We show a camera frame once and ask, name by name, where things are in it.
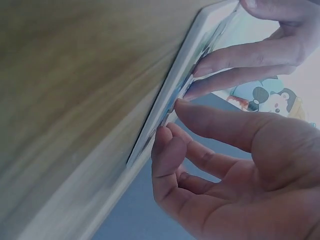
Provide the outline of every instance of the fingernail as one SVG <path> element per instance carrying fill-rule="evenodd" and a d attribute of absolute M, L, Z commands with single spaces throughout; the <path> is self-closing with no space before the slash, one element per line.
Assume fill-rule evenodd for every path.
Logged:
<path fill-rule="evenodd" d="M 199 78 L 199 77 L 203 77 L 203 76 L 206 76 L 206 75 L 209 75 L 209 74 L 212 74 L 213 73 L 213 70 L 212 68 L 210 67 L 204 67 L 204 68 L 199 68 L 195 71 L 195 73 L 193 74 L 193 76 L 195 78 Z"/>
<path fill-rule="evenodd" d="M 186 180 L 188 177 L 189 177 L 189 174 L 186 172 L 183 172 L 180 174 L 179 181 Z"/>
<path fill-rule="evenodd" d="M 196 97 L 191 96 L 191 95 L 185 95 L 185 96 L 183 97 L 183 100 L 186 100 L 186 101 L 192 101 L 192 100 L 194 100 L 194 99 L 196 99 Z"/>
<path fill-rule="evenodd" d="M 186 99 L 183 99 L 183 98 L 178 98 L 176 100 L 176 103 L 179 103 L 179 104 L 188 104 L 188 105 L 191 105 L 192 103 L 187 101 Z"/>
<path fill-rule="evenodd" d="M 245 0 L 245 3 L 248 6 L 248 8 L 255 9 L 257 7 L 256 0 Z"/>

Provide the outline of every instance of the hand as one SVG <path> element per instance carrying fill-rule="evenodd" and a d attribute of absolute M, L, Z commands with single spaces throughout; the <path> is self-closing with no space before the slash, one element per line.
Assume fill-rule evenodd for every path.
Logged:
<path fill-rule="evenodd" d="M 174 123 L 160 127 L 152 149 L 155 201 L 197 239 L 320 239 L 320 132 L 271 113 L 226 112 L 178 100 L 194 133 L 252 154 L 214 153 Z M 219 183 L 186 173 L 187 157 Z"/>
<path fill-rule="evenodd" d="M 222 48 L 203 58 L 195 68 L 195 77 L 232 69 L 196 81 L 185 95 L 186 100 L 251 81 L 291 74 L 319 46 L 320 6 L 313 3 L 315 0 L 240 2 L 254 17 L 279 21 L 280 28 L 261 42 Z"/>

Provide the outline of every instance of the palm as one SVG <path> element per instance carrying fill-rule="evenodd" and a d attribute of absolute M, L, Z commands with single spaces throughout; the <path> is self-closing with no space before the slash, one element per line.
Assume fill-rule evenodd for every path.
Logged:
<path fill-rule="evenodd" d="M 152 152 L 154 197 L 192 235 L 294 240 L 314 234 L 320 219 L 314 211 L 320 201 L 318 131 L 272 114 L 227 113 L 181 101 L 176 112 L 194 133 L 253 157 L 214 153 L 174 123 L 158 130 Z M 221 182 L 185 173 L 185 157 Z"/>

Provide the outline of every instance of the knuckle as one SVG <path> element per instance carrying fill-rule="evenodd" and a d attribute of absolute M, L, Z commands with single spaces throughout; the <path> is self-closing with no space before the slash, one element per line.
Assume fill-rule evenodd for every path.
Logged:
<path fill-rule="evenodd" d="M 285 66 L 281 74 L 290 75 L 296 71 L 297 67 L 295 66 Z"/>
<path fill-rule="evenodd" d="M 304 63 L 308 55 L 307 55 L 306 46 L 302 41 L 297 41 L 295 46 L 296 46 L 296 54 L 295 54 L 295 58 L 293 60 L 292 65 L 294 67 L 298 67 Z"/>
<path fill-rule="evenodd" d="M 263 65 L 264 64 L 264 62 L 265 62 L 265 56 L 263 55 L 263 54 L 258 54 L 257 56 L 256 56 L 256 63 L 257 63 L 257 65 L 258 66 L 261 66 L 261 65 Z"/>
<path fill-rule="evenodd" d="M 214 157 L 215 157 L 214 152 L 206 152 L 200 160 L 199 168 L 202 170 L 208 169 L 210 166 L 210 163 L 213 161 Z"/>

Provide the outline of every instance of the cartoon character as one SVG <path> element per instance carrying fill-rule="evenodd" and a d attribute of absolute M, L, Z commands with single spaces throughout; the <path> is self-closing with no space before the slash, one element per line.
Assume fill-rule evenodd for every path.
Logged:
<path fill-rule="evenodd" d="M 233 88 L 227 101 L 243 111 L 276 113 L 306 120 L 302 100 L 292 90 L 284 88 L 276 76 Z"/>
<path fill-rule="evenodd" d="M 268 99 L 261 105 L 260 111 L 306 120 L 306 113 L 303 109 L 301 98 L 297 97 L 297 95 L 288 88 L 284 88 L 278 93 L 271 92 Z"/>

